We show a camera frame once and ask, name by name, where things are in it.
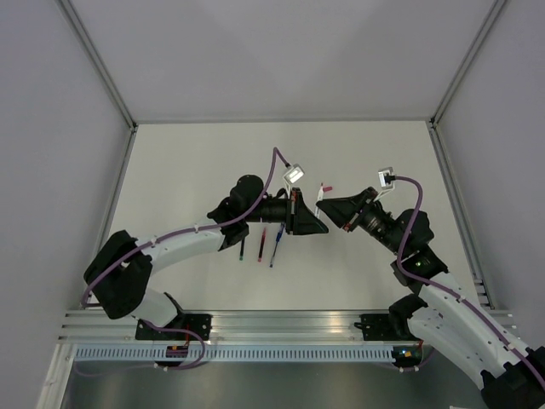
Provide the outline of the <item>red gel pen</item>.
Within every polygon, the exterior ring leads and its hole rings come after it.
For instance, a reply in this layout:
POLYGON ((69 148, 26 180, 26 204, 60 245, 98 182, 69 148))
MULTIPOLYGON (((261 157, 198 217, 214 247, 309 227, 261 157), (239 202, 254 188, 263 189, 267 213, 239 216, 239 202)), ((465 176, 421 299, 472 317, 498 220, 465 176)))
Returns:
POLYGON ((258 257, 257 257, 257 261, 259 263, 261 263, 263 260, 266 240, 267 240, 267 227, 264 227, 261 233, 258 257))

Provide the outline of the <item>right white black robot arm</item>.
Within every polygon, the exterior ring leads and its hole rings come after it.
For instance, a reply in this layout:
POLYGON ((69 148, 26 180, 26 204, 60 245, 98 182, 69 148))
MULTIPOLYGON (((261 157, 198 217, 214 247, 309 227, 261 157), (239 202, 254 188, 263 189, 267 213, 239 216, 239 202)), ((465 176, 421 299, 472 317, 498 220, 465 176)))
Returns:
POLYGON ((442 354, 473 382, 487 407, 542 408, 544 349, 529 347, 466 297, 429 245, 433 232, 425 212, 415 206, 392 217, 378 195, 367 188, 317 206, 338 228, 362 228, 396 256, 393 273, 410 294, 390 306, 389 331, 442 354))

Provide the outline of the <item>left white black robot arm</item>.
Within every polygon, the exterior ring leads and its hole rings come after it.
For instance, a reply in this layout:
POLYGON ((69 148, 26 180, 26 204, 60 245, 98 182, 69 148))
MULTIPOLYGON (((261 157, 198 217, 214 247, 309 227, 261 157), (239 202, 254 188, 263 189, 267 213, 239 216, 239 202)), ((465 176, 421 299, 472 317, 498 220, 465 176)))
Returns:
POLYGON ((170 294, 149 288, 150 278, 193 256, 235 246, 248 236, 252 222, 280 223, 287 234, 299 236, 329 231, 307 208, 299 188, 274 197, 259 176, 246 175, 194 227, 151 239, 137 239, 125 230, 114 233, 83 279, 110 319, 132 316, 175 339, 185 329, 182 309, 170 294))

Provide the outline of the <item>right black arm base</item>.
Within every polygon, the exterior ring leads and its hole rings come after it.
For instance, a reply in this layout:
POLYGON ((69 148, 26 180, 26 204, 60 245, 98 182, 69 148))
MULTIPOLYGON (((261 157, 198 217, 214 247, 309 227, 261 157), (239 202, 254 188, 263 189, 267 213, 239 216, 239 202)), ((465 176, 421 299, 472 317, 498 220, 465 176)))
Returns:
POLYGON ((410 294, 392 304, 386 313, 361 314, 353 326, 361 331, 365 341, 419 341, 410 332, 408 320, 417 310, 427 307, 420 297, 410 294))

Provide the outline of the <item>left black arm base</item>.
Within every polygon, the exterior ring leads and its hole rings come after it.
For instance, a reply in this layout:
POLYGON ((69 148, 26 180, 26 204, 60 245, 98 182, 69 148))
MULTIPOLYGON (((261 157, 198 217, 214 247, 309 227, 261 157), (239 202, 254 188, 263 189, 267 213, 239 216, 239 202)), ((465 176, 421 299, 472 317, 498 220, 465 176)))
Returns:
POLYGON ((154 329, 144 320, 138 320, 135 339, 141 341, 196 341, 197 334, 204 341, 209 340, 212 328, 211 314, 184 313, 176 317, 165 328, 154 329))

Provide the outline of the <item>blue gel pen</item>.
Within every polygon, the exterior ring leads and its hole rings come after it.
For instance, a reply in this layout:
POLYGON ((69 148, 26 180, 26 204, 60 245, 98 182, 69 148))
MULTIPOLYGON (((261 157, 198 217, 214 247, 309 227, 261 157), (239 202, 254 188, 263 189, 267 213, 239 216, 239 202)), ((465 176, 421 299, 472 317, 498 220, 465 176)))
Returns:
POLYGON ((269 262, 269 268, 273 268, 274 266, 275 258, 278 253, 278 246, 279 246, 280 240, 282 239, 284 230, 285 230, 285 224, 281 223, 279 226, 278 232, 276 234, 275 241, 274 241, 274 247, 273 247, 272 256, 269 262))

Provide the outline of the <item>white red-tipped marker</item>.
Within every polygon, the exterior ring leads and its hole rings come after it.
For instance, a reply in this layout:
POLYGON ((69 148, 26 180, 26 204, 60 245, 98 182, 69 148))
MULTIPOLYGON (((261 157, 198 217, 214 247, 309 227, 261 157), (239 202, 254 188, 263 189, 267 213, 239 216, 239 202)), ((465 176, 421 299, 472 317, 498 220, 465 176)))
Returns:
POLYGON ((316 199, 316 204, 314 208, 314 215, 319 219, 320 218, 320 209, 318 207, 318 203, 322 201, 324 198, 324 184, 321 182, 320 187, 318 189, 318 195, 316 199))

